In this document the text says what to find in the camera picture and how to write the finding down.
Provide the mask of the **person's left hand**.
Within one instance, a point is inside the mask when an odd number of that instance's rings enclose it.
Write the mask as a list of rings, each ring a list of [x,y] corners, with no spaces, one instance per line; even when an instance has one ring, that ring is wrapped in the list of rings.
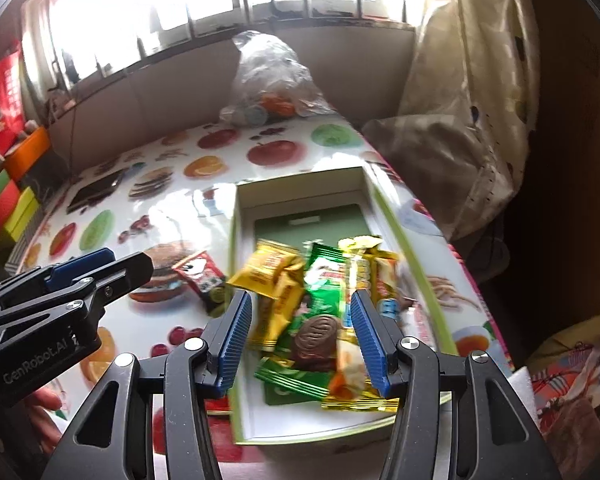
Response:
[[[50,388],[43,387],[31,393],[24,401],[35,437],[43,452],[50,454],[58,445],[62,432],[50,417],[62,407],[60,396]]]

